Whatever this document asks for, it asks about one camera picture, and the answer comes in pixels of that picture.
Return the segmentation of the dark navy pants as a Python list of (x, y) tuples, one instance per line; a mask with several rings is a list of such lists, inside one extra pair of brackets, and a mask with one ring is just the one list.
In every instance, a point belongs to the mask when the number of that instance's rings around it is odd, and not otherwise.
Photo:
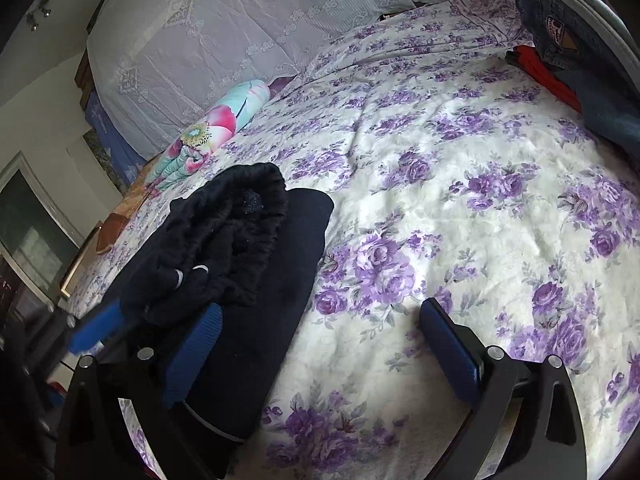
[(239, 451), (307, 307), (333, 208), (326, 193), (287, 188), (270, 162), (230, 167), (171, 203), (91, 312), (118, 299), (127, 325), (176, 339), (219, 306), (218, 342), (186, 404)]

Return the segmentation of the orange brown pillow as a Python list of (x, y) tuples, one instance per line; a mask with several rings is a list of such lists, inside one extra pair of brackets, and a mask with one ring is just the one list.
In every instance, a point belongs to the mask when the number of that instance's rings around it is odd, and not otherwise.
[(112, 210), (106, 220), (101, 224), (96, 240), (96, 253), (103, 255), (109, 252), (126, 228), (129, 221), (134, 218), (145, 200), (150, 196), (150, 191), (146, 188), (145, 178), (150, 173), (154, 160), (151, 160), (140, 170), (140, 174), (130, 185), (122, 201)]

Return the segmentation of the dark glass door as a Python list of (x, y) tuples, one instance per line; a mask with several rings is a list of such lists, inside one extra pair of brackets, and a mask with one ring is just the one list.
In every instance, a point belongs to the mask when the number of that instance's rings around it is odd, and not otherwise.
[(16, 154), (1, 170), (1, 255), (10, 268), (41, 301), (57, 304), (83, 241)]

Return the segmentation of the blue floral fabric behind headboard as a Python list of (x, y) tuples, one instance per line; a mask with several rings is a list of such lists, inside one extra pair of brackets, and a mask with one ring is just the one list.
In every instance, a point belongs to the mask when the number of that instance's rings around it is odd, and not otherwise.
[(95, 91), (90, 93), (85, 118), (86, 122), (96, 130), (102, 148), (111, 159), (116, 174), (126, 185), (133, 184), (146, 161), (117, 131)]

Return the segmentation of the folded teal pink floral blanket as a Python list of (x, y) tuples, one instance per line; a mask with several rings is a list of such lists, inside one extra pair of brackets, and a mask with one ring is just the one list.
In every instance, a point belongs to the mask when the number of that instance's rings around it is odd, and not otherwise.
[(269, 99), (268, 84), (261, 80), (245, 81), (233, 87), (163, 151), (146, 176), (144, 186), (152, 193), (159, 193), (196, 174)]

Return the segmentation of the purple floral white bedspread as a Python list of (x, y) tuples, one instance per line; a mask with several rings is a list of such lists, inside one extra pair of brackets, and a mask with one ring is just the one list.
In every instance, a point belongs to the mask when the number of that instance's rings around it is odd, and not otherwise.
[(310, 304), (237, 479), (421, 479), (465, 415), (420, 339), (436, 299), (515, 359), (556, 354), (588, 474), (639, 421), (639, 182), (506, 62), (515, 0), (421, 6), (334, 40), (213, 159), (138, 211), (70, 298), (83, 315), (188, 196), (273, 162), (332, 197)]

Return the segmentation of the ceiling spotlight fixture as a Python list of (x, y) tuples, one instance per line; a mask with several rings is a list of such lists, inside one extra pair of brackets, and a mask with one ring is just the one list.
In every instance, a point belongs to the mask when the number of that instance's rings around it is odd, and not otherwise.
[(39, 19), (48, 18), (52, 13), (50, 0), (39, 0), (34, 10), (26, 14), (26, 23), (31, 32), (35, 32), (39, 28)]

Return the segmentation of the blue jeans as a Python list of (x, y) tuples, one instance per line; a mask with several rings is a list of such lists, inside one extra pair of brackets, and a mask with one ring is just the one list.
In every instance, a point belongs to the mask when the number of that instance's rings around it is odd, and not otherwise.
[(541, 61), (573, 90), (585, 126), (639, 155), (639, 60), (615, 29), (562, 0), (516, 0)]

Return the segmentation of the red garment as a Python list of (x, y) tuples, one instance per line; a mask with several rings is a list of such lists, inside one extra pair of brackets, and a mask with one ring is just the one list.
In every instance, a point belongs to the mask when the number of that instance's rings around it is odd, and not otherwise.
[(548, 69), (534, 47), (524, 46), (524, 44), (514, 47), (506, 52), (506, 62), (518, 67), (576, 112), (582, 111), (575, 91)]

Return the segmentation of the grey folded garment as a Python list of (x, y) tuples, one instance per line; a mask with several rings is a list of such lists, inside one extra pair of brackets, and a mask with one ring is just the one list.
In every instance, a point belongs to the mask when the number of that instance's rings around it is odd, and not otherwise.
[(639, 90), (639, 47), (622, 19), (603, 0), (560, 0), (604, 41)]

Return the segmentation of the wooden gold bed frame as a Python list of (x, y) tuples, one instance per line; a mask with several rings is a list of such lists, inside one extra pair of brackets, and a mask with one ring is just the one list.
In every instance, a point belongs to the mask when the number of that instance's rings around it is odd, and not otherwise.
[(102, 226), (102, 222), (98, 222), (96, 224), (89, 236), (78, 249), (78, 253), (72, 259), (72, 262), (63, 274), (60, 281), (60, 293), (65, 300), (70, 299), (70, 296), (72, 296), (80, 278), (84, 275), (88, 266), (90, 266), (93, 260), (98, 256), (96, 253), (96, 245), (98, 244)]

